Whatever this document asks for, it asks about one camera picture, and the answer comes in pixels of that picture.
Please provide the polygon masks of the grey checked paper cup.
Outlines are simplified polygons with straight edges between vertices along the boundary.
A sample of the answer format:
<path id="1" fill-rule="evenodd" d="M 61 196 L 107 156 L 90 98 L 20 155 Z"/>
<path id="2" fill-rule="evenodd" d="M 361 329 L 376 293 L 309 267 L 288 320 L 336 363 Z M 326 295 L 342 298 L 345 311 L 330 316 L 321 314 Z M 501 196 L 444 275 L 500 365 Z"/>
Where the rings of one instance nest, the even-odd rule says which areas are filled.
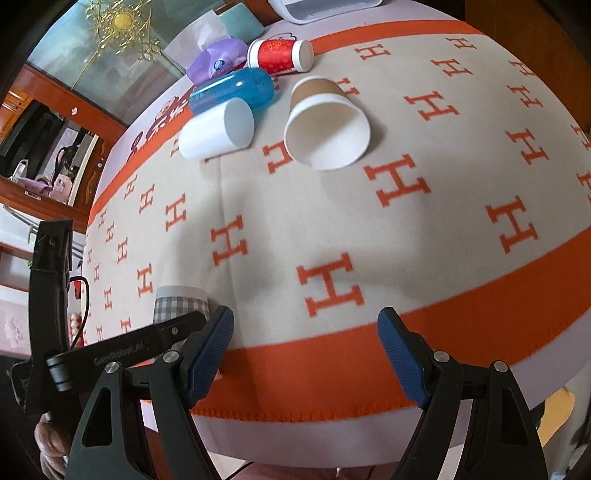
<path id="1" fill-rule="evenodd" d="M 168 285 L 156 291 L 153 323 L 159 324 L 190 312 L 198 311 L 209 318 L 209 306 L 204 290 L 197 287 Z"/>

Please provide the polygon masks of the white plastic cup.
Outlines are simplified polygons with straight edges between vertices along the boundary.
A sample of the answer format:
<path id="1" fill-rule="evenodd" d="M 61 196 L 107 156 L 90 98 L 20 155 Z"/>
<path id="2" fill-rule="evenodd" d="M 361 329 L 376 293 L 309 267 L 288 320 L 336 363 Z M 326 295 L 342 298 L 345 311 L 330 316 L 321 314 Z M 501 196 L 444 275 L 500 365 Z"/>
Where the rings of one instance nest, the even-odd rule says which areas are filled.
<path id="1" fill-rule="evenodd" d="M 191 118 L 179 132 L 177 147 L 184 159 L 204 161 L 249 147 L 253 135 L 252 108 L 232 98 Z"/>

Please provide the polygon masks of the blue translucent plastic cup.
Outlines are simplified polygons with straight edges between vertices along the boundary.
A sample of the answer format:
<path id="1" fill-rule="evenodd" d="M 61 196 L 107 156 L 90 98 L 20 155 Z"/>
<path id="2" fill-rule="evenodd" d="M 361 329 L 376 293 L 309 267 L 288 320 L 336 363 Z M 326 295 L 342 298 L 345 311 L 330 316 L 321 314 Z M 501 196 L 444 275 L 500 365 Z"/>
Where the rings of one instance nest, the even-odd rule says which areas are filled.
<path id="1" fill-rule="evenodd" d="M 252 110 L 273 102 L 274 83 L 270 74 L 260 68 L 243 68 L 195 87 L 189 96 L 193 116 L 204 113 L 222 103 L 239 98 Z"/>

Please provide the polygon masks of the red paper cup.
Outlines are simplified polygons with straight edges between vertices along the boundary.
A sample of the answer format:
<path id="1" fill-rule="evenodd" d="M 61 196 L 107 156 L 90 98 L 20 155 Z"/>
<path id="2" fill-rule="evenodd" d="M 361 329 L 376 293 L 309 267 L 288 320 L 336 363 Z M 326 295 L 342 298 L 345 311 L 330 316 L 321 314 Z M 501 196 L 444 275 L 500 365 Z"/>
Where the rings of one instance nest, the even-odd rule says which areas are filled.
<path id="1" fill-rule="evenodd" d="M 305 73 L 314 65 L 315 53 L 308 40 L 256 40 L 249 46 L 246 64 L 270 75 Z"/>

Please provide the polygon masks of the brown and white paper cup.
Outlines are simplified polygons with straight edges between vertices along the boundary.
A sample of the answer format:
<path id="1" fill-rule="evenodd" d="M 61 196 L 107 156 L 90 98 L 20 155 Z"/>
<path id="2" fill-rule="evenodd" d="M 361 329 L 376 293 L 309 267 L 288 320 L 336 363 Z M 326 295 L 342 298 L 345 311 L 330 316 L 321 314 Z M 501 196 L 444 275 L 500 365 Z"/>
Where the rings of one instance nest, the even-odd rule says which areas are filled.
<path id="1" fill-rule="evenodd" d="M 363 157 L 370 137 L 366 113 L 335 81 L 311 75 L 294 84 L 283 131 L 291 158 L 318 171 L 345 168 Z"/>

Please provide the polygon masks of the pink small kitchen appliance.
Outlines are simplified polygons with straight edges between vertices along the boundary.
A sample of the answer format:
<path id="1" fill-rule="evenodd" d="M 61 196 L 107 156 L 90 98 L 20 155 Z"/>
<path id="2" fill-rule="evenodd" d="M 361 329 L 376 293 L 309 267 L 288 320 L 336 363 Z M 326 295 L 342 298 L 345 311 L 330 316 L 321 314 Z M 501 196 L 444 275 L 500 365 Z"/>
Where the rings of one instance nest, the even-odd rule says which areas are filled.
<path id="1" fill-rule="evenodd" d="M 52 190 L 49 192 L 49 197 L 60 203 L 67 204 L 72 187 L 72 180 L 67 175 L 59 174 L 53 183 Z"/>

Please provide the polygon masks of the purple tissue pack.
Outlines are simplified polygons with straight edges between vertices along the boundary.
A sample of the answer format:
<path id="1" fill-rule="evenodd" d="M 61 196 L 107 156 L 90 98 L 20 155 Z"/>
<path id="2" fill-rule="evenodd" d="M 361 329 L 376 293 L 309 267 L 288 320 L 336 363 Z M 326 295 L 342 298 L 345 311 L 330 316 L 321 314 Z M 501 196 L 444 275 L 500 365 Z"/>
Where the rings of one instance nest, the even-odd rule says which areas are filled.
<path id="1" fill-rule="evenodd" d="M 194 86 L 224 76 L 246 61 L 249 47 L 228 34 L 228 28 L 208 11 L 190 23 L 164 48 Z"/>

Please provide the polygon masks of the teal canister with brown lid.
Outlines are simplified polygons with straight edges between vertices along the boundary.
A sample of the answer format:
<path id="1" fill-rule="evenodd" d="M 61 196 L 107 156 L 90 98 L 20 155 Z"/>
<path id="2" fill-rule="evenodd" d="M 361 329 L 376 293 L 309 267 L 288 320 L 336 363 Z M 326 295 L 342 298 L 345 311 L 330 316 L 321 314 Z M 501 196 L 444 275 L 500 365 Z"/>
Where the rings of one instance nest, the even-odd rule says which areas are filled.
<path id="1" fill-rule="evenodd" d="M 215 11 L 228 35 L 249 44 L 263 36 L 263 24 L 243 1 L 230 1 Z"/>

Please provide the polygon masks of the white cosmetics storage box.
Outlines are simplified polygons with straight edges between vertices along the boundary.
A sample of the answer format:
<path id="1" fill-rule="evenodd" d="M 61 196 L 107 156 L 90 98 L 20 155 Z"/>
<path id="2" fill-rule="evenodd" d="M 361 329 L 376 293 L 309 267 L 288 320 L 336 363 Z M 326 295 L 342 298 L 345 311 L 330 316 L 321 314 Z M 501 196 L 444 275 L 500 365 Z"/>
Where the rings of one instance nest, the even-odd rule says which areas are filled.
<path id="1" fill-rule="evenodd" d="M 332 16 L 380 6 L 382 0 L 269 0 L 271 8 L 283 20 L 308 24 Z"/>

